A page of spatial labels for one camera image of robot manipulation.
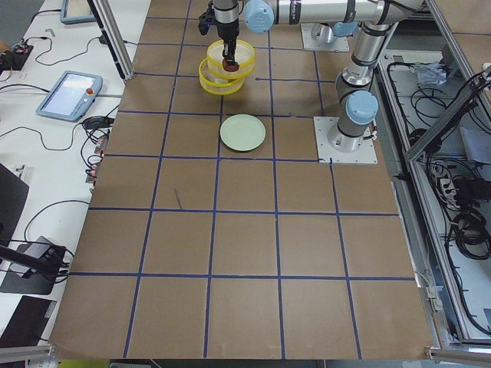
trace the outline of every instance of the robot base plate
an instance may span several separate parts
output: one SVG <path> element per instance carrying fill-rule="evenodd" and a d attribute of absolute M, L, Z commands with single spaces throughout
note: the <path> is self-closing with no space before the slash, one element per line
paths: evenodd
<path fill-rule="evenodd" d="M 375 165 L 378 163 L 373 140 L 364 140 L 353 153 L 343 153 L 334 149 L 328 142 L 328 132 L 338 122 L 338 117 L 314 117 L 315 140 L 320 163 L 351 163 L 356 165 Z M 370 136 L 367 128 L 365 136 Z"/>
<path fill-rule="evenodd" d="M 305 50 L 313 51 L 332 51 L 332 52 L 349 52 L 350 47 L 348 45 L 348 40 L 346 37 L 336 38 L 335 41 L 326 44 L 318 43 L 314 38 L 312 38 L 312 29 L 315 23 L 304 23 L 302 24 L 302 40 L 304 42 Z"/>

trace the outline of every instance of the yellow bowl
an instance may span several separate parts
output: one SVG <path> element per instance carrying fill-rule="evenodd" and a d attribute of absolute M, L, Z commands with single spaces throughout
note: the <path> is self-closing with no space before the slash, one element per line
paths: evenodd
<path fill-rule="evenodd" d="M 236 61 L 239 63 L 239 70 L 230 72 L 223 70 L 223 41 L 213 42 L 206 52 L 208 69 L 217 77 L 223 79 L 245 78 L 254 71 L 255 50 L 254 47 L 245 41 L 237 40 Z"/>
<path fill-rule="evenodd" d="M 244 85 L 244 78 L 234 80 L 218 78 L 209 72 L 206 59 L 203 59 L 199 65 L 199 83 L 209 94 L 214 94 L 215 96 L 228 96 L 242 88 Z"/>

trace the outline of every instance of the white table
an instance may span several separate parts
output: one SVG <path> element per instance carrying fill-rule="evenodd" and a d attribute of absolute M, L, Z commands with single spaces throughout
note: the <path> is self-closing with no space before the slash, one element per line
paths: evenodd
<path fill-rule="evenodd" d="M 61 2 L 62 0 L 45 0 L 41 10 L 60 8 Z M 110 4 L 123 38 L 137 42 L 150 0 L 111 0 Z M 46 32 L 46 29 L 54 32 L 55 37 L 51 37 L 53 50 L 41 57 L 45 63 L 70 57 L 83 51 L 90 38 L 101 35 L 95 22 L 63 25 L 59 17 L 59 13 L 38 15 L 25 35 L 25 38 L 45 35 L 51 37 L 51 32 Z M 124 83 L 117 73 L 107 46 L 100 44 L 97 40 L 92 41 L 87 54 L 72 61 L 48 67 L 35 62 L 35 57 L 48 49 L 49 41 L 32 40 L 30 43 L 35 46 L 35 49 L 23 70 L 13 72 L 6 82 L 0 82 L 0 86 L 25 83 L 51 89 L 64 71 L 80 71 L 98 74 L 104 79 L 102 91 L 90 107 L 86 117 L 106 115 L 119 104 Z M 130 56 L 133 57 L 136 46 L 129 44 L 127 48 Z M 39 90 L 19 87 L 0 90 L 0 135 L 19 126 L 30 127 L 42 133 L 48 147 L 67 147 L 71 141 L 74 123 L 40 117 L 35 113 L 45 95 Z M 25 164 L 28 167 L 28 174 L 25 177 L 30 187 L 28 200 L 12 238 L 23 239 L 23 232 L 29 220 L 46 205 L 66 199 L 90 201 L 91 184 L 85 182 L 86 166 L 81 158 L 81 146 L 86 138 L 83 128 L 77 127 L 73 146 L 61 152 L 47 151 L 41 145 L 39 135 L 27 130 L 16 130 L 0 138 L 0 163 L 5 166 Z M 88 142 L 84 149 L 84 157 L 88 157 L 93 151 L 94 145 Z M 28 238 L 35 240 L 42 235 L 56 245 L 63 245 L 75 252 L 86 212 L 87 205 L 82 203 L 64 203 L 51 207 L 43 212 L 29 228 Z M 12 248 L 17 246 L 18 243 L 10 245 Z M 8 262 L 0 264 L 2 270 L 7 267 Z M 0 283 L 4 276 L 5 273 L 0 272 Z M 56 284 L 50 295 L 39 296 L 57 301 L 57 307 L 42 338 L 48 339 L 51 334 L 63 291 L 64 283 Z M 20 294 L 0 294 L 0 335 L 20 299 Z"/>
<path fill-rule="evenodd" d="M 62 0 L 46 0 L 41 10 L 60 8 L 61 2 Z M 110 5 L 123 39 L 137 43 L 150 0 L 111 0 Z M 101 30 L 96 22 L 64 25 L 60 22 L 60 13 L 42 13 L 32 22 L 25 34 L 25 39 L 44 36 L 51 38 L 53 45 L 52 50 L 40 56 L 39 61 L 51 64 L 85 51 L 87 42 L 91 38 L 101 36 Z M 120 97 L 123 94 L 124 82 L 117 72 L 109 48 L 98 40 L 93 40 L 89 44 L 86 54 L 52 66 L 39 64 L 35 60 L 39 54 L 49 49 L 49 40 L 31 39 L 28 43 L 34 46 L 34 50 L 22 68 L 23 70 L 13 72 L 9 80 L 0 83 L 0 86 L 26 83 L 50 89 L 64 71 L 72 70 L 102 76 L 104 85 L 101 94 L 103 95 Z M 126 44 L 126 46 L 133 60 L 137 46 L 133 44 Z"/>

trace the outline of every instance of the brown cardboard surface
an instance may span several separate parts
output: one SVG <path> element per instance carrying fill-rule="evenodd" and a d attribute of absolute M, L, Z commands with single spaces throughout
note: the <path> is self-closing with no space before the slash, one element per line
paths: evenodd
<path fill-rule="evenodd" d="M 89 210 L 70 271 L 138 272 L 147 223 L 148 211 Z"/>
<path fill-rule="evenodd" d="M 177 60 L 181 47 L 168 44 L 141 44 L 133 60 L 137 73 L 170 74 L 176 73 Z"/>
<path fill-rule="evenodd" d="M 386 218 L 383 225 L 375 217 L 343 217 L 341 226 L 350 275 L 414 275 L 398 217 Z"/>
<path fill-rule="evenodd" d="M 282 295 L 290 358 L 357 359 L 345 281 L 286 280 Z"/>
<path fill-rule="evenodd" d="M 218 209 L 274 211 L 272 163 L 224 160 L 220 163 Z"/>
<path fill-rule="evenodd" d="M 136 283 L 123 276 L 70 276 L 50 336 L 58 358 L 121 357 Z"/>
<path fill-rule="evenodd" d="M 274 215 L 219 213 L 213 274 L 278 274 Z"/>
<path fill-rule="evenodd" d="M 91 206 L 148 209 L 158 163 L 158 159 L 151 158 L 104 158 Z"/>
<path fill-rule="evenodd" d="M 453 33 L 491 35 L 490 0 L 435 0 Z"/>
<path fill-rule="evenodd" d="M 212 209 L 216 161 L 166 159 L 157 187 L 159 209 Z"/>
<path fill-rule="evenodd" d="M 167 112 L 173 86 L 173 78 L 165 76 L 137 75 L 127 82 L 125 93 L 121 98 L 120 110 Z"/>
<path fill-rule="evenodd" d="M 211 300 L 210 358 L 281 357 L 276 280 L 213 280 Z"/>
<path fill-rule="evenodd" d="M 129 358 L 203 356 L 206 280 L 144 278 Z"/>
<path fill-rule="evenodd" d="M 344 265 L 335 216 L 279 217 L 282 274 L 343 276 Z"/>
<path fill-rule="evenodd" d="M 211 96 L 197 77 L 217 39 L 197 29 L 208 0 L 163 3 L 135 64 L 164 75 L 127 83 L 51 341 L 86 359 L 421 358 L 426 319 L 380 147 L 376 166 L 317 162 L 311 117 L 338 116 L 348 55 L 300 51 L 299 26 L 241 27 L 257 68 Z M 236 113 L 264 123 L 258 149 L 219 142 Z"/>
<path fill-rule="evenodd" d="M 212 215 L 155 212 L 143 271 L 150 274 L 208 273 Z"/>
<path fill-rule="evenodd" d="M 219 141 L 219 117 L 172 115 L 167 130 L 166 156 L 216 156 Z"/>
<path fill-rule="evenodd" d="M 166 122 L 165 114 L 119 113 L 106 153 L 160 155 Z"/>
<path fill-rule="evenodd" d="M 466 55 L 474 74 L 483 71 L 483 64 L 491 60 L 491 36 L 455 34 L 454 37 Z"/>
<path fill-rule="evenodd" d="M 332 177 L 327 165 L 277 163 L 276 175 L 280 211 L 334 211 Z"/>
<path fill-rule="evenodd" d="M 276 118 L 275 143 L 280 159 L 317 159 L 314 122 L 310 118 Z"/>
<path fill-rule="evenodd" d="M 341 212 L 397 213 L 385 166 L 334 166 Z"/>
<path fill-rule="evenodd" d="M 306 79 L 315 81 L 314 52 L 271 50 L 272 77 L 281 79 Z"/>
<path fill-rule="evenodd" d="M 432 339 L 414 281 L 352 281 L 351 290 L 364 358 L 425 359 Z"/>

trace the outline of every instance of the light green plate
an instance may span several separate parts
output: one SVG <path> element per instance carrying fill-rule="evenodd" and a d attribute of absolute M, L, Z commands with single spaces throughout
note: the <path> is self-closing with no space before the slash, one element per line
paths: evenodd
<path fill-rule="evenodd" d="M 223 122 L 220 138 L 232 150 L 250 151 L 259 147 L 264 141 L 266 129 L 257 117 L 239 114 Z"/>

